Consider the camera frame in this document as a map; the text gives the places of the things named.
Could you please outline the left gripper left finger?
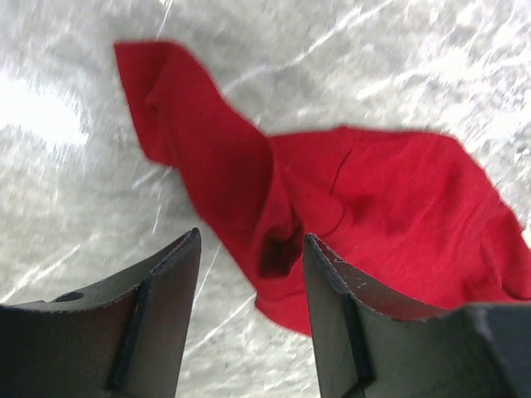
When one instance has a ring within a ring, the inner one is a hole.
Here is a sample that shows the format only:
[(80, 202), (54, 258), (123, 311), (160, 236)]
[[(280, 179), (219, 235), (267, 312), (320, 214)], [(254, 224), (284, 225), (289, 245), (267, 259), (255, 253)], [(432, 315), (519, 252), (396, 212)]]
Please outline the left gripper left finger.
[(192, 229), (50, 302), (2, 306), (2, 396), (175, 396), (201, 245)]

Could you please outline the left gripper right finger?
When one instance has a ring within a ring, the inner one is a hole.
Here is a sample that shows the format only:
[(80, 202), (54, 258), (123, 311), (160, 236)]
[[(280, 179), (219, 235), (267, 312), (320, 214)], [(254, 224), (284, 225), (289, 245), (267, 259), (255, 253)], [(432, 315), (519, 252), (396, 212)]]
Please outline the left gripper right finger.
[(529, 396), (528, 304), (426, 305), (315, 235), (304, 239), (303, 264), (321, 396)]

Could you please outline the red t-shirt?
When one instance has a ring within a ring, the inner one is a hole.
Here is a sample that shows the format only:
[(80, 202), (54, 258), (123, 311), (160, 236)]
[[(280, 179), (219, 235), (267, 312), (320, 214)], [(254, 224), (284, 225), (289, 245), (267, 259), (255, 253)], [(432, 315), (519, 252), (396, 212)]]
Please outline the red t-shirt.
[(267, 136), (228, 105), (185, 47), (119, 42), (114, 51), (145, 156), (179, 171), (271, 321), (310, 332), (308, 233), (439, 308), (529, 301), (522, 226), (452, 137), (349, 126)]

